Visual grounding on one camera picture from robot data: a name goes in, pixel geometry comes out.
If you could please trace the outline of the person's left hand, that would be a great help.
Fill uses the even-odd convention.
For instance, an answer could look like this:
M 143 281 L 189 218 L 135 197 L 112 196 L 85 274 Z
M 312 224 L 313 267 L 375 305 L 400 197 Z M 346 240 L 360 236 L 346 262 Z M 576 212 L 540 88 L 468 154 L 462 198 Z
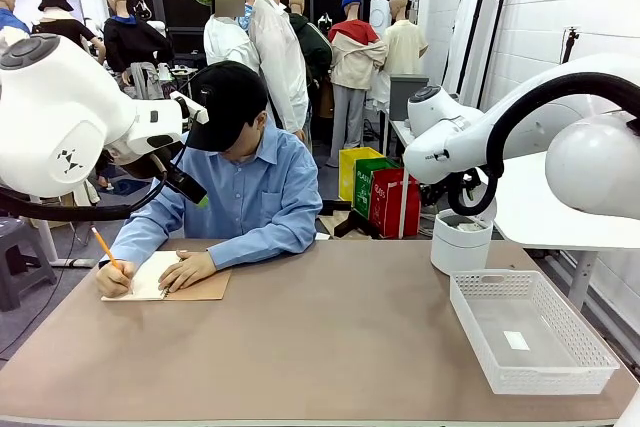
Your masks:
M 216 272 L 216 267 L 208 251 L 176 252 L 178 261 L 170 265 L 159 278 L 159 289 L 169 293 L 187 288 L 204 280 Z

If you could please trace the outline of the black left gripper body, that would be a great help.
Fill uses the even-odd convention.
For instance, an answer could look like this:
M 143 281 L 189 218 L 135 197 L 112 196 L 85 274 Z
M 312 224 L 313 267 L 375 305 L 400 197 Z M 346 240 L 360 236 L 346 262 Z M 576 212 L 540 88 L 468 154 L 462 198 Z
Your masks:
M 144 154 L 131 163 L 120 164 L 120 167 L 136 179 L 160 179 L 164 170 L 169 172 L 172 169 L 175 156 L 176 146 L 168 145 Z

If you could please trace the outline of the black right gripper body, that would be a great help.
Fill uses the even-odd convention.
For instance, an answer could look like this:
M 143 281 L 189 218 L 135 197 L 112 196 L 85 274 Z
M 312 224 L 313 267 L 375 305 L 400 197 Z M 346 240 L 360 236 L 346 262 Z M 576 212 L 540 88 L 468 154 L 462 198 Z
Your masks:
M 420 184 L 421 204 L 437 205 L 444 198 L 459 198 L 464 191 L 473 191 L 480 185 L 480 176 L 475 168 L 451 173 L 435 184 Z

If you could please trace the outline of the person's right hand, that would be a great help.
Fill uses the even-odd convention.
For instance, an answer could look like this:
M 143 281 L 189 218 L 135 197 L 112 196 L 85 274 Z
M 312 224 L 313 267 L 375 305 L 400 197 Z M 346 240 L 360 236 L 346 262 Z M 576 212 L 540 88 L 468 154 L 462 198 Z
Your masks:
M 99 293 L 107 298 L 116 298 L 127 294 L 135 274 L 135 265 L 128 261 L 117 260 L 107 263 L 96 274 Z

